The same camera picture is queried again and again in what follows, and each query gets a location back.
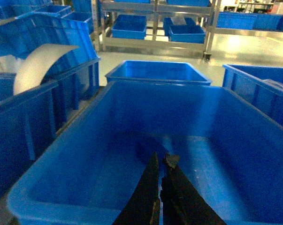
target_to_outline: bin handle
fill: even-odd
[[[265,79],[265,80],[262,80],[264,83],[270,85],[270,86],[273,86],[275,88],[279,88],[283,91],[283,84],[280,83],[280,82],[277,82],[277,81],[274,81],[272,79]]]

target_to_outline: metal frame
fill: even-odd
[[[94,30],[99,27],[98,25],[98,12],[97,0],[92,0],[92,15]],[[135,49],[153,49],[160,50],[159,54],[169,54],[170,51],[181,51],[198,53],[202,52],[205,61],[209,61],[212,55],[211,49],[215,34],[227,35],[241,35],[253,37],[271,37],[283,38],[283,32],[277,31],[261,31],[261,30],[237,30],[237,29],[221,29],[217,28],[217,21],[221,10],[221,0],[213,0],[211,7],[189,7],[189,6],[175,6],[167,5],[163,0],[154,0],[150,4],[141,3],[127,3],[127,2],[114,2],[106,0],[102,3],[102,17],[101,17],[101,33],[102,33],[102,50],[106,51],[107,47],[122,47],[122,48],[135,48]],[[115,20],[115,13],[129,14],[129,15],[147,15],[153,17],[153,38],[152,40],[136,40],[136,39],[123,39],[110,37],[111,29],[106,30],[104,14],[112,12],[113,18],[110,25]],[[185,17],[196,15],[198,17],[207,18],[206,37],[204,44],[195,43],[180,43],[180,42],[166,42],[156,41],[159,18],[171,17],[176,15],[184,15]],[[95,33],[96,50],[100,49],[99,32]]]
[[[97,0],[92,0],[92,16],[94,30],[98,28],[97,19]],[[204,44],[196,43],[183,43],[183,42],[166,42],[157,41],[158,22],[160,18],[171,17],[176,15],[184,15],[185,17],[196,15],[197,17],[208,18],[208,24],[211,22],[213,15],[214,6],[216,0],[213,0],[211,7],[190,7],[190,6],[175,6],[167,5],[163,0],[154,0],[150,4],[143,3],[127,3],[127,2],[114,2],[111,0],[105,0],[102,2],[102,13],[101,13],[101,33],[102,33],[102,50],[106,51],[107,47],[122,47],[122,48],[139,48],[139,49],[152,49],[152,50],[166,50],[169,51],[188,51],[191,53],[203,53],[207,48],[208,30]],[[129,15],[146,15],[153,18],[153,36],[152,40],[137,40],[137,39],[124,39],[110,37],[111,28],[105,26],[105,13],[112,13],[110,18],[110,25],[113,24],[115,13],[129,14]],[[95,47],[98,51],[100,49],[99,44],[99,32],[95,34]]]

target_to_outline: shelf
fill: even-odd
[[[211,7],[191,7],[191,6],[158,4],[157,12],[160,14],[188,13],[188,14],[208,16],[211,12]]]
[[[107,12],[125,12],[135,13],[142,12],[144,14],[154,13],[155,5],[146,3],[130,3],[130,2],[107,2],[102,3],[102,8]]]
[[[237,29],[216,28],[215,34],[229,34],[229,35],[268,37],[268,38],[270,38],[270,37],[271,38],[283,38],[283,32],[264,31],[264,30],[237,30]]]
[[[151,40],[137,40],[125,38],[105,38],[106,46],[114,47],[134,47],[134,48],[151,48],[151,49],[188,49],[193,52],[203,52],[204,44],[184,43],[184,42],[166,42],[166,41],[151,41]]]

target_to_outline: blue tray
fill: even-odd
[[[226,224],[283,224],[283,128],[224,88],[142,82],[110,82],[14,185],[9,210],[22,225],[112,224],[147,137],[180,156]]]
[[[106,75],[107,82],[126,80],[153,83],[210,85],[211,80],[189,63],[124,61]]]

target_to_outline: cart wheel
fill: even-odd
[[[209,62],[210,61],[210,54],[205,54],[205,56],[204,56],[204,60],[205,60],[205,62]]]

